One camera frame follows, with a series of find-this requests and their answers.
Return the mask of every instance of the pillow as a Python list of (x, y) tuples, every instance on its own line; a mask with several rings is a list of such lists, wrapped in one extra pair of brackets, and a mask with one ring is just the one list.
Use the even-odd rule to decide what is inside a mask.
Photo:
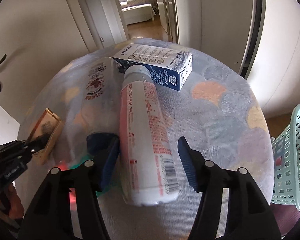
[(121, 6), (121, 9), (124, 9), (124, 8), (128, 7), (127, 2), (121, 2), (120, 6)]
[(128, 7), (145, 4), (146, 0), (127, 0)]

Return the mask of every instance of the green plastic basket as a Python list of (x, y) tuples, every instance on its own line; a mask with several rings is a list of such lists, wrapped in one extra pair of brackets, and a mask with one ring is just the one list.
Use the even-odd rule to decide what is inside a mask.
[(293, 110), (290, 124), (272, 143), (272, 150), (274, 188), (271, 203), (295, 205), (300, 211), (300, 105)]

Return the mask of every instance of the wooden floor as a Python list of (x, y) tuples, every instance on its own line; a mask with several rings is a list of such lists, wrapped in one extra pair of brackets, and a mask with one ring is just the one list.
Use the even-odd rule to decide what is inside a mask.
[(161, 26), (159, 15), (154, 16), (153, 20), (141, 23), (133, 23), (127, 25), (129, 38), (152, 38), (161, 41), (172, 41), (171, 37), (165, 32)]
[(270, 136), (277, 138), (290, 123), (291, 114), (284, 114), (266, 120)]

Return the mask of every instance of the tablecloth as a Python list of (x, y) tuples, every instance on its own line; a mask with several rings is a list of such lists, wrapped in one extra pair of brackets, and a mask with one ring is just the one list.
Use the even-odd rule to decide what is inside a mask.
[[(246, 167), (257, 182), (268, 202), (272, 197), (274, 164), (270, 136), (259, 104), (246, 80), (209, 55), (190, 48), (153, 39), (133, 39), (98, 50), (72, 61), (42, 90), (24, 122), (20, 125), (19, 139), (26, 139), (46, 107), (66, 121), (63, 132), (44, 166), (33, 161), (28, 170), (16, 181), (16, 189), (25, 208), (31, 202), (49, 169), (54, 166), (69, 168), (82, 162), (86, 154), (87, 113), (93, 124), (113, 114), (112, 131), (117, 132), (123, 74), (113, 66), (111, 90), (107, 96), (112, 107), (85, 103), (88, 75), (93, 63), (111, 57), (129, 43), (139, 43), (193, 54), (193, 70), (181, 91), (156, 85), (177, 177), (180, 183), (176, 201), (153, 207), (134, 207), (124, 203), (120, 186), (113, 178), (112, 187), (98, 197), (100, 209), (111, 239), (187, 239), (196, 216), (201, 194), (189, 186), (177, 151), (177, 141), (185, 136), (191, 148), (200, 151), (206, 160), (221, 168), (237, 170)], [(226, 225), (227, 197), (223, 198), (218, 235)], [(74, 219), (74, 231), (80, 234)]]

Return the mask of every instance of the blue and white box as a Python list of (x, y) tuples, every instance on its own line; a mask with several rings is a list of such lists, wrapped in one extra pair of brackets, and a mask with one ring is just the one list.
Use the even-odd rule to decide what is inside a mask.
[(113, 56), (126, 71), (132, 65), (145, 66), (157, 84), (180, 91), (192, 71), (192, 53), (131, 43)]

